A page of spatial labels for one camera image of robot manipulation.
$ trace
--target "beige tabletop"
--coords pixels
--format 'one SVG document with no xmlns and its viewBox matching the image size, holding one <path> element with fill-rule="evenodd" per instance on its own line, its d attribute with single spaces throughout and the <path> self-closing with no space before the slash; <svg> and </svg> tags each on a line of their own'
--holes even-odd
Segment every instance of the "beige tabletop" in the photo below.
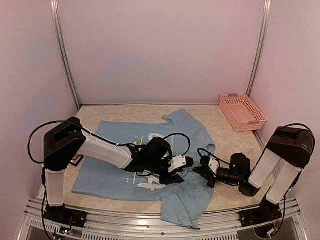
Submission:
<svg viewBox="0 0 320 240">
<path fill-rule="evenodd" d="M 100 121 L 160 124 L 165 123 L 163 115 L 184 108 L 199 120 L 216 145 L 215 155 L 227 162 L 234 153 L 243 153 L 251 159 L 251 169 L 262 151 L 251 131 L 234 132 L 219 106 L 208 105 L 121 105 L 121 106 L 85 106 L 77 117 L 81 124 L 95 132 Z M 121 201 L 72 193 L 82 163 L 78 167 L 69 165 L 64 176 L 64 199 L 67 205 L 77 207 L 118 211 L 127 213 L 160 213 L 161 202 Z M 274 181 L 271 176 L 255 197 L 246 197 L 231 187 L 218 182 L 215 185 L 212 200 L 207 211 L 229 210 L 259 204 Z"/>
</svg>

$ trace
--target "basket handle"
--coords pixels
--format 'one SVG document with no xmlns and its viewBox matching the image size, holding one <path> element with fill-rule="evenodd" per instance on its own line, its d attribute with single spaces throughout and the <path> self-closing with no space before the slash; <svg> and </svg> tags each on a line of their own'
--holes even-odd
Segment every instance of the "basket handle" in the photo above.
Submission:
<svg viewBox="0 0 320 240">
<path fill-rule="evenodd" d="M 259 124 L 260 121 L 249 121 L 249 124 Z"/>
<path fill-rule="evenodd" d="M 230 93 L 228 94 L 228 99 L 237 99 L 238 98 L 238 93 Z"/>
</svg>

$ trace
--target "white wall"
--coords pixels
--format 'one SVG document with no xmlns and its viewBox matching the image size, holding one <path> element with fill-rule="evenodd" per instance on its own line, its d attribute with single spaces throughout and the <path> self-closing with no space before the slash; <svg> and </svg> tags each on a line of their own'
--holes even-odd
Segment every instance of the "white wall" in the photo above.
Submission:
<svg viewBox="0 0 320 240">
<path fill-rule="evenodd" d="M 264 0 L 59 1 L 83 104 L 217 104 L 245 93 Z"/>
<path fill-rule="evenodd" d="M 320 1 L 273 0 L 253 101 L 266 115 L 259 131 L 268 142 L 277 126 L 304 123 L 317 139 L 295 187 L 311 239 L 320 227 Z"/>
<path fill-rule="evenodd" d="M 44 122 L 75 113 L 50 1 L 0 1 L 1 240 L 14 239 L 28 199 L 35 198 L 41 186 L 41 167 L 27 154 L 29 134 Z M 42 142 L 42 134 L 32 142 L 39 161 Z"/>
</svg>

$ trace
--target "plastic basket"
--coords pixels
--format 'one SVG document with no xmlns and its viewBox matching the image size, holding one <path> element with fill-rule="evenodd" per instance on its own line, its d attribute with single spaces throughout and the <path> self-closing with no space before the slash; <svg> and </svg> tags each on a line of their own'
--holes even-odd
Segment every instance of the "plastic basket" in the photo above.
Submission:
<svg viewBox="0 0 320 240">
<path fill-rule="evenodd" d="M 267 121 L 246 94 L 221 94 L 219 106 L 235 132 L 260 130 Z"/>
</svg>

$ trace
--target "pink laundry basket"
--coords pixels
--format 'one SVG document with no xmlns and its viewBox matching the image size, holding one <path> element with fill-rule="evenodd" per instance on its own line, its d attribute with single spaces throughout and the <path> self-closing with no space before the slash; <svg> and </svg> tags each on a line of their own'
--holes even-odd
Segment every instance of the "pink laundry basket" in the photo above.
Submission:
<svg viewBox="0 0 320 240">
<path fill-rule="evenodd" d="M 267 121 L 246 94 L 221 94 L 219 106 L 235 132 L 260 130 Z"/>
</svg>

